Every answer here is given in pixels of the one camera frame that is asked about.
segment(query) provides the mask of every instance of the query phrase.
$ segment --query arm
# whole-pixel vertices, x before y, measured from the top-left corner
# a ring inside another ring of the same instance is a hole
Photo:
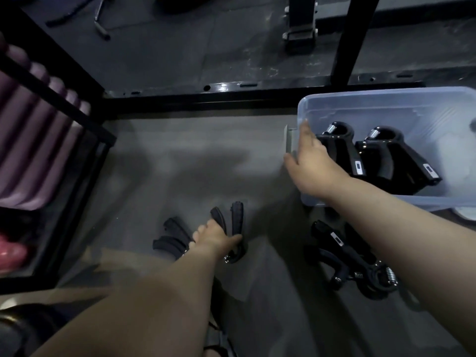
[[[476,233],[351,178],[327,155],[307,122],[297,161],[285,155],[297,187],[336,209],[468,351],[476,353]]]
[[[166,270],[88,308],[33,357],[201,356],[215,265],[240,240],[209,220],[190,250]]]

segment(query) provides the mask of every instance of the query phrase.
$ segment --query label sticker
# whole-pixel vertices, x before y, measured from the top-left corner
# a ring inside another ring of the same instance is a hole
[[[356,170],[357,170],[357,174],[359,174],[359,175],[364,174],[364,171],[362,170],[362,164],[360,164],[359,161],[356,161]]]
[[[440,176],[433,170],[430,164],[423,164],[423,167],[431,175],[432,178],[439,178]]]
[[[338,245],[344,246],[344,242],[334,232],[332,232],[330,235],[336,240]]]

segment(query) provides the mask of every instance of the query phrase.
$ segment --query spring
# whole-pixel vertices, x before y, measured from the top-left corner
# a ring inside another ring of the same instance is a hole
[[[375,139],[377,135],[380,134],[378,130],[372,129],[370,133],[368,133],[368,139]]]
[[[336,130],[336,126],[331,124],[327,127],[326,133],[332,134],[334,130]]]
[[[391,286],[397,286],[397,285],[398,285],[398,281],[396,280],[396,275],[395,275],[395,273],[393,272],[393,270],[391,270],[390,267],[387,267],[387,268],[385,269],[385,271],[387,272],[388,283],[389,283]]]

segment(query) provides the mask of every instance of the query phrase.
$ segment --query hand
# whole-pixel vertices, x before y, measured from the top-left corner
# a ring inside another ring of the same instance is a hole
[[[334,186],[350,176],[327,154],[326,147],[311,131],[307,120],[299,127],[297,162],[286,153],[284,164],[297,188],[316,198],[329,199]]]
[[[193,232],[192,237],[194,242],[190,242],[190,249],[207,248],[211,250],[217,261],[224,258],[242,238],[240,234],[228,238],[220,225],[213,219],[210,219],[206,226],[199,226]]]

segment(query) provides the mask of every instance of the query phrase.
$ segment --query forearm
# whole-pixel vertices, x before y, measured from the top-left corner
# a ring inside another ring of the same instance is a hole
[[[327,202],[476,351],[476,233],[353,178],[336,185]]]
[[[216,259],[196,247],[67,324],[34,357],[199,356],[207,330]]]

